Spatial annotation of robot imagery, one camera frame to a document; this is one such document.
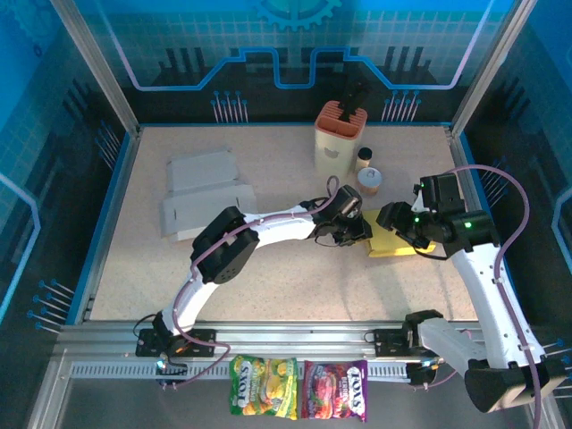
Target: red candy bag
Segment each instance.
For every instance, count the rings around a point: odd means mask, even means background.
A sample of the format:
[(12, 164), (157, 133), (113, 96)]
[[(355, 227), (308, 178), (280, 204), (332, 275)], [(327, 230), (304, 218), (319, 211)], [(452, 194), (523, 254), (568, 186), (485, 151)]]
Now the red candy bag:
[(305, 363), (302, 418), (349, 418), (366, 421), (367, 361)]

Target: blue border trim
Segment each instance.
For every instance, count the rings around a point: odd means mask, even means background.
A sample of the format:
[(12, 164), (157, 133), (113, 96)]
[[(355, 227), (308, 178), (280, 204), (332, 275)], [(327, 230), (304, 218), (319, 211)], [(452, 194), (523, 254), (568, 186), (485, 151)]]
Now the blue border trim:
[[(461, 146), (463, 147), (463, 151), (465, 152), (465, 156), (467, 157), (467, 162), (469, 164), (476, 164), (475, 158), (473, 157), (473, 152), (471, 152), (471, 148), (468, 145), (467, 136), (465, 135), (464, 131), (461, 132), (459, 139), (461, 141)], [(492, 218), (492, 221), (494, 222), (494, 218), (492, 217), (492, 213), (491, 213), (491, 208), (489, 207), (489, 203), (487, 202), (486, 196), (484, 195), (483, 184), (481, 183), (481, 178), (479, 177), (478, 171), (477, 170), (471, 170), (471, 174), (473, 177), (473, 182), (475, 183), (476, 195), (479, 197), (481, 207), (483, 208), (483, 210), (485, 212), (487, 212), (489, 214), (489, 216)], [(506, 257), (503, 258), (503, 262), (504, 262), (504, 267), (507, 270), (506, 273), (507, 273), (507, 277), (509, 277), (510, 286), (512, 286), (512, 290), (515, 292), (515, 296), (518, 299), (517, 288), (515, 287), (515, 283), (512, 280), (512, 275), (510, 274), (510, 268), (509, 268), (509, 264), (507, 263)]]
[(96, 229), (93, 232), (93, 237), (91, 238), (91, 243), (89, 244), (88, 254), (86, 255), (86, 260), (83, 263), (83, 268), (81, 269), (80, 279), (78, 280), (78, 286), (73, 295), (73, 300), (70, 305), (70, 311), (65, 320), (65, 324), (74, 324), (76, 315), (80, 311), (81, 301), (83, 299), (83, 294), (88, 286), (88, 278), (96, 257), (97, 245), (101, 240), (104, 232), (105, 222), (109, 215), (109, 209), (111, 207), (111, 202), (114, 197), (115, 189), (117, 188), (117, 181), (121, 174), (123, 162), (125, 161), (125, 156), (130, 146), (129, 133), (125, 132), (125, 137), (123, 138), (122, 148), (117, 156), (117, 162), (115, 163), (114, 173), (109, 181), (109, 186), (107, 187), (107, 192), (105, 193), (104, 204), (101, 206), (101, 211), (99, 212), (99, 218), (97, 219)]
[(556, 238), (556, 241), (558, 242), (558, 245), (560, 247), (560, 251), (562, 252), (562, 256), (564, 256), (564, 260), (568, 265), (568, 270), (570, 270), (570, 272), (572, 273), (572, 256), (570, 255), (570, 250), (568, 249), (566, 241), (564, 240), (562, 232), (560, 231), (560, 228), (558, 226), (560, 221), (560, 215), (562, 212), (562, 206), (564, 206), (564, 203), (566, 203), (571, 198), (572, 198), (572, 188), (568, 188), (564, 192), (562, 192), (556, 199), (556, 205), (554, 206), (554, 214), (552, 215), (551, 228), (552, 232), (554, 232), (554, 237)]
[[(141, 127), (287, 127), (300, 125), (314, 125), (314, 122), (241, 122), (241, 123), (212, 123), (212, 122), (183, 122), (161, 123), (144, 122)], [(450, 122), (368, 122), (367, 127), (450, 127)]]
[(12, 279), (10, 280), (10, 284), (8, 285), (8, 289), (6, 291), (6, 294), (4, 295), (4, 298), (2, 299), (2, 304), (0, 305), (0, 324), (2, 324), (4, 316), (6, 315), (6, 311), (8, 311), (8, 307), (10, 306), (10, 301), (12, 301), (14, 292), (16, 291), (16, 287), (18, 286), (18, 283), (20, 283), (21, 275), (23, 274), (24, 268), (26, 268), (26, 264), (28, 263), (29, 256), (31, 255), (34, 245), (36, 244), (36, 240), (38, 239), (38, 235), (41, 230), (41, 225), (39, 221), (39, 211), (36, 199), (34, 199), (31, 195), (28, 194), (28, 192), (20, 188), (18, 185), (16, 185), (13, 181), (11, 181), (7, 176), (2, 174), (1, 172), (0, 172), (0, 183), (3, 183), (9, 190), (11, 190), (24, 203), (26, 203), (29, 206), (29, 210), (32, 213), (32, 220), (34, 221), (34, 230), (29, 236), (26, 248), (24, 249), (24, 252), (21, 255), (20, 262), (16, 267), (16, 271), (14, 272)]

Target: fox's candy bag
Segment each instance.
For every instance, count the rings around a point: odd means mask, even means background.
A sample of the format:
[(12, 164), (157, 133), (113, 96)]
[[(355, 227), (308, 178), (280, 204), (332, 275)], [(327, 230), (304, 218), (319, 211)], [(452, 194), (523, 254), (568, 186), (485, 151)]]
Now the fox's candy bag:
[(366, 421), (367, 361), (306, 362), (302, 418), (349, 418)]
[(231, 379), (232, 414), (265, 414), (296, 420), (296, 359), (238, 355), (231, 362)]

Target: jar lid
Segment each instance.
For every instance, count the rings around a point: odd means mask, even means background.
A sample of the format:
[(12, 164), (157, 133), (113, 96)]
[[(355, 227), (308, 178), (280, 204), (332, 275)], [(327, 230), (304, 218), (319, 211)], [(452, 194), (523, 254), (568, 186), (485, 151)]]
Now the jar lid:
[(382, 174), (375, 168), (362, 168), (357, 174), (357, 181), (367, 188), (376, 188), (382, 184)]
[(374, 154), (374, 152), (372, 152), (372, 149), (370, 149), (369, 147), (362, 147), (357, 152), (357, 157), (359, 159), (363, 159), (363, 160), (367, 161), (369, 159), (372, 159), (373, 154)]

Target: yellow candy bag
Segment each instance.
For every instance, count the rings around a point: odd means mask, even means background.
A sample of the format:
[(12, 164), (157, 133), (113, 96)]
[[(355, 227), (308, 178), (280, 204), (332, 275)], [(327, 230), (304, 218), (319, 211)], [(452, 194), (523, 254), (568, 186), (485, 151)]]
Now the yellow candy bag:
[(287, 417), (296, 420), (298, 363), (238, 355), (231, 362), (233, 415)]

